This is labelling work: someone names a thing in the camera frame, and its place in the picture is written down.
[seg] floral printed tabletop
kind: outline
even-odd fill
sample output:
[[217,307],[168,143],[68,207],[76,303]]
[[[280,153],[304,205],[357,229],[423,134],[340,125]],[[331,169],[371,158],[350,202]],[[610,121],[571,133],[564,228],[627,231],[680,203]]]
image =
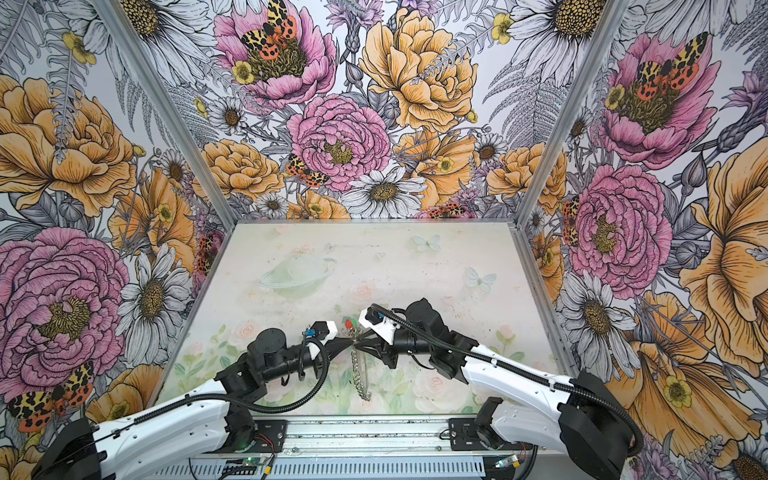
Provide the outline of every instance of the floral printed tabletop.
[[[252,223],[235,230],[158,401],[213,378],[263,329],[283,329],[293,345],[319,319],[342,329],[370,303],[406,307],[422,297],[448,328],[556,371],[506,223]],[[488,396],[408,358],[390,370],[361,357],[369,402],[358,396],[344,352],[318,395],[293,413],[467,413]],[[290,403],[313,383],[311,373],[304,382],[271,382],[260,403]]]

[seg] robotic arm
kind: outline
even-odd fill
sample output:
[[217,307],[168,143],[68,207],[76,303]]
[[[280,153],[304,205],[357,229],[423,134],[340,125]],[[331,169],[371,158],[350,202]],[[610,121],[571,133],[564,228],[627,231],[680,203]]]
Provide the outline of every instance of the robotic arm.
[[[285,413],[308,402],[322,386],[334,357],[352,346],[381,359],[389,368],[399,355],[429,354],[439,373],[499,392],[533,411],[491,397],[478,417],[478,436],[490,449],[505,442],[528,442],[568,452],[598,480],[619,478],[624,461],[642,449],[642,434],[603,383],[582,372],[576,379],[541,372],[492,352],[449,331],[426,299],[407,309],[376,304],[360,315],[369,328],[355,340],[336,338],[333,322],[315,322],[299,345],[286,347],[282,330],[266,329],[247,351],[212,380],[176,399],[126,418],[94,427],[79,419],[59,432],[32,472],[33,480],[139,480],[166,465],[204,452],[237,452],[256,436],[248,410]],[[266,384],[312,367],[317,383],[286,406],[253,402]],[[634,437],[634,446],[630,443]]]

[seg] saturn illustration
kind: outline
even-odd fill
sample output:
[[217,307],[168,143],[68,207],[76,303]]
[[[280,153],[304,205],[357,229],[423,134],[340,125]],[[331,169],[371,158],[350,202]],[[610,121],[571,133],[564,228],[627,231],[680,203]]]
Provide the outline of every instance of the saturn illustration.
[[333,258],[294,255],[278,263],[259,279],[259,285],[296,300],[315,293],[336,268]]

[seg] metal corner post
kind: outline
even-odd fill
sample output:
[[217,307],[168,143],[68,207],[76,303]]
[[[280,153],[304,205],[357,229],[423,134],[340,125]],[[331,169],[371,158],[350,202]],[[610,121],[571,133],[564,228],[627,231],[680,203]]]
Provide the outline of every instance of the metal corner post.
[[123,11],[121,0],[100,0],[93,2],[93,6],[120,49],[121,55],[127,60],[137,80],[147,92],[150,101],[163,118],[166,128],[176,140],[181,153],[190,163],[192,171],[219,215],[224,229],[228,233],[231,232],[234,230],[236,221],[230,206],[227,204],[227,199],[211,177],[208,166],[203,161],[192,134],[182,121],[176,105],[165,89],[163,79],[148,61],[144,49],[141,47],[142,41]]
[[517,225],[525,225],[525,222],[531,216],[533,207],[544,190],[547,177],[558,160],[565,137],[571,129],[574,120],[576,120],[579,105],[587,96],[587,92],[592,86],[595,73],[598,71],[603,58],[605,58],[608,49],[611,47],[611,42],[616,36],[619,25],[621,25],[621,21],[624,19],[624,13],[629,8],[629,4],[630,0],[607,0],[605,3],[600,21],[594,30],[595,35],[587,50],[587,56],[575,74],[571,89],[565,98],[565,103],[560,109],[560,114],[554,123],[552,132],[549,134],[549,139],[547,139],[547,147],[544,150],[541,162],[531,179],[531,186],[525,192],[523,202],[515,216],[515,223]]

